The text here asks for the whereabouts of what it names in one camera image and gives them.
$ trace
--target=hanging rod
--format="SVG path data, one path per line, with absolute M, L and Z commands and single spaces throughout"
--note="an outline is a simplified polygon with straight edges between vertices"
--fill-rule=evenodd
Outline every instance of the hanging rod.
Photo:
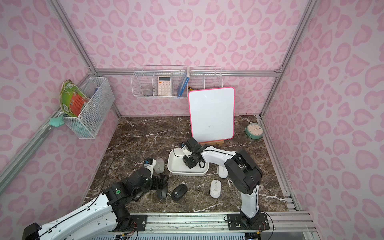
M 179 73 L 179 69 L 145 69 L 145 72 L 175 72 Z M 133 75 L 134 70 L 132 68 L 98 68 L 96 74 L 98 76 L 103 75 Z M 191 70 L 191 74 L 202 73 L 217 73 L 218 70 Z M 278 77 L 280 73 L 274 70 L 221 70 L 223 76 L 233 77 Z

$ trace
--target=white calculator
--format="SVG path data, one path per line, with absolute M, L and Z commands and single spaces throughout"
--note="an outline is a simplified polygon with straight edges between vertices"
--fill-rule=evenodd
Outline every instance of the white calculator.
M 170 77 L 158 77 L 157 85 L 159 89 L 159 96 L 170 96 L 172 91 Z

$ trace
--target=pink wall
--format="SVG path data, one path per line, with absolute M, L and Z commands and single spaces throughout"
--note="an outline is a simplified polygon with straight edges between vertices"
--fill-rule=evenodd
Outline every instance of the pink wall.
M 323 240 L 384 238 L 383 10 L 323 0 L 265 118 Z
M 0 196 L 0 239 L 21 239 L 29 224 L 80 207 L 117 123 L 110 110 L 94 140 L 78 139 L 66 125 L 54 129 Z
M 88 72 L 44 0 L 0 3 L 0 172 Z
M 106 76 L 123 116 L 189 116 L 188 99 L 147 99 L 132 95 L 131 76 Z M 235 114 L 260 113 L 275 78 L 223 77 L 224 87 L 235 88 Z
M 278 69 L 306 0 L 61 1 L 98 68 Z

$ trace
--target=wire basket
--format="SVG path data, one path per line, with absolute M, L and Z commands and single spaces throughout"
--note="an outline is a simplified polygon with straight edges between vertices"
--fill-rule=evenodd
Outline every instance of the wire basket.
M 89 102 L 78 117 L 63 120 L 78 138 L 95 139 L 115 97 L 106 78 L 90 77 L 80 90 L 90 98 Z
M 182 81 L 187 66 L 135 66 L 132 76 L 132 93 L 139 98 L 187 98 L 188 89 L 177 96 L 177 88 Z M 193 90 L 222 88 L 223 77 L 220 67 L 190 67 L 187 86 Z M 171 96 L 159 96 L 158 77 L 170 77 Z

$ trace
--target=blue book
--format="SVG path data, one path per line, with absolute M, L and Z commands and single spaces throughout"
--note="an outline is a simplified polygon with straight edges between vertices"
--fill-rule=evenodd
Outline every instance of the blue book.
M 184 92 L 184 89 L 186 88 L 188 81 L 189 81 L 189 67 L 187 67 L 186 71 L 184 72 L 183 78 L 181 79 L 181 82 L 179 86 L 177 87 L 177 96 L 181 97 L 181 95 Z

